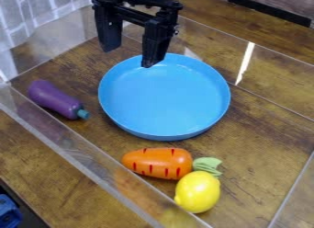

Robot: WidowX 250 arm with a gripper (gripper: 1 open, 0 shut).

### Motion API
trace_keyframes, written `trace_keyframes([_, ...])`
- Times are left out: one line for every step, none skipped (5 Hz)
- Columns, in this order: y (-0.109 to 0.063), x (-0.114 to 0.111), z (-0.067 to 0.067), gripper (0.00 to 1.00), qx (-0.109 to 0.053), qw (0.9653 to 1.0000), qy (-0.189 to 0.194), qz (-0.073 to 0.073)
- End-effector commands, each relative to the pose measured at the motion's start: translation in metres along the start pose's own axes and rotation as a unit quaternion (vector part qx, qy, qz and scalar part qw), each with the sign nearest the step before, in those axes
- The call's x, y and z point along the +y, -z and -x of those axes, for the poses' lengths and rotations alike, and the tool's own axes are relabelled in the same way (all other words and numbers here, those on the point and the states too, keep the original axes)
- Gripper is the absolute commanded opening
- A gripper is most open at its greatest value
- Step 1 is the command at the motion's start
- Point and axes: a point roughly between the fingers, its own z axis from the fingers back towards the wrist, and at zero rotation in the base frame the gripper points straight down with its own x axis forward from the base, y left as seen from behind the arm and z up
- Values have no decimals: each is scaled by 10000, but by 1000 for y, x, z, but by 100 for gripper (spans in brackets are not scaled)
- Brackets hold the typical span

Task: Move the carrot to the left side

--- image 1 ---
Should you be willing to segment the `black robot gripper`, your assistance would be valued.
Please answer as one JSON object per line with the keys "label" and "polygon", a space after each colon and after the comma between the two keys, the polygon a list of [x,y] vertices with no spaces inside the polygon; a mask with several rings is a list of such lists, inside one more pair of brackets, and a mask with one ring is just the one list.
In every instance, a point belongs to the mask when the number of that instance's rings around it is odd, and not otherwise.
{"label": "black robot gripper", "polygon": [[[165,56],[172,35],[176,33],[177,12],[183,5],[176,0],[92,0],[97,40],[104,52],[121,45],[122,20],[144,26],[141,36],[141,67],[149,68]],[[157,7],[154,16],[145,15],[130,6]]]}

